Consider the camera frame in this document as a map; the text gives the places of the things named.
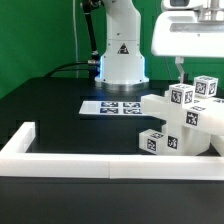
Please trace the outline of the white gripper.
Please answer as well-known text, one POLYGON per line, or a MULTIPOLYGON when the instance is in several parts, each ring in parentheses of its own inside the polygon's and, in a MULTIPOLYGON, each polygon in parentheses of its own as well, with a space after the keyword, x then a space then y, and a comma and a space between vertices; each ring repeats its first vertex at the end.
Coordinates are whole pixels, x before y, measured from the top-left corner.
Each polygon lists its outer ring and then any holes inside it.
POLYGON ((183 83, 183 57, 224 58, 224 22, 200 22, 194 11, 163 12, 155 23, 151 52, 176 57, 183 83))

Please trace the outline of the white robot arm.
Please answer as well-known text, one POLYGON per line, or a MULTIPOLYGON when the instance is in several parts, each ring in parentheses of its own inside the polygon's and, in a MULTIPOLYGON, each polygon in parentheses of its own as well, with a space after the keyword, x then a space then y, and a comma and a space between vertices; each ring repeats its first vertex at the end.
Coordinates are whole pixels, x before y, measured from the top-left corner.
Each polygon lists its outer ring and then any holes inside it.
MULTIPOLYGON (((144 86, 145 58, 140 53, 141 15, 133 0, 82 0, 93 58, 99 62, 95 83, 116 89, 144 86), (97 51, 91 12, 106 10, 106 51, 97 51)), ((151 52, 171 56, 180 66, 186 57, 224 58, 224 0, 161 0, 151 52)))

